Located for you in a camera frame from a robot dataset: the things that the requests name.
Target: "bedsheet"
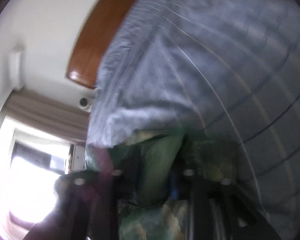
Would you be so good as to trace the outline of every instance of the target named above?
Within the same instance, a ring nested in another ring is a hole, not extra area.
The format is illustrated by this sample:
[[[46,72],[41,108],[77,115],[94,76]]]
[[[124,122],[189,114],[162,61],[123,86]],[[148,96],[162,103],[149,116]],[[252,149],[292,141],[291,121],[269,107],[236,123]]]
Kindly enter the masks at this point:
[[[234,141],[238,185],[282,239],[297,234],[294,0],[137,0],[103,57],[97,86],[87,145],[112,147],[135,130],[179,126]]]

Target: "curtain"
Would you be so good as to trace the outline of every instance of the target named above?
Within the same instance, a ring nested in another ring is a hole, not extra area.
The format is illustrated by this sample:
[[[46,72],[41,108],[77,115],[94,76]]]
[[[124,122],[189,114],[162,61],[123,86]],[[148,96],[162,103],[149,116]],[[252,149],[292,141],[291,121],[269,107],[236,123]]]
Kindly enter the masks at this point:
[[[88,113],[32,91],[13,91],[2,110],[17,121],[71,142],[87,139]]]

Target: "wooden headboard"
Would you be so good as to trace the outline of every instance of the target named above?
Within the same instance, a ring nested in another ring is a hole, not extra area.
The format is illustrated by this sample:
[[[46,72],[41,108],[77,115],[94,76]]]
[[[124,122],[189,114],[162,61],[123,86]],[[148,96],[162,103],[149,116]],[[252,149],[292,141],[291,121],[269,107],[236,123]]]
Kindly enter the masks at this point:
[[[69,79],[95,88],[100,61],[134,1],[99,0],[72,52],[66,74]]]

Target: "window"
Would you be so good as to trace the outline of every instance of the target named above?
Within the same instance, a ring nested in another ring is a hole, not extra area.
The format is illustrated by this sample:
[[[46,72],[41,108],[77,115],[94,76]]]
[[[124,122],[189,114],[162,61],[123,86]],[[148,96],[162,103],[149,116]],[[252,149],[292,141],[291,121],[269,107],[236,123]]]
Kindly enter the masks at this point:
[[[54,207],[56,179],[68,172],[70,142],[6,117],[0,129],[0,226],[23,239]]]

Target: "security camera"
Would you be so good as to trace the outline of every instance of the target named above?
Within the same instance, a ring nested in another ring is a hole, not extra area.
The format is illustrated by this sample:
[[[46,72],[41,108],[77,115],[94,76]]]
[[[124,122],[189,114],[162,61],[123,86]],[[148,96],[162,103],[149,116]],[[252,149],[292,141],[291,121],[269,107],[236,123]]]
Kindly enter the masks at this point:
[[[80,109],[90,112],[92,107],[92,100],[86,97],[80,98],[78,105]]]

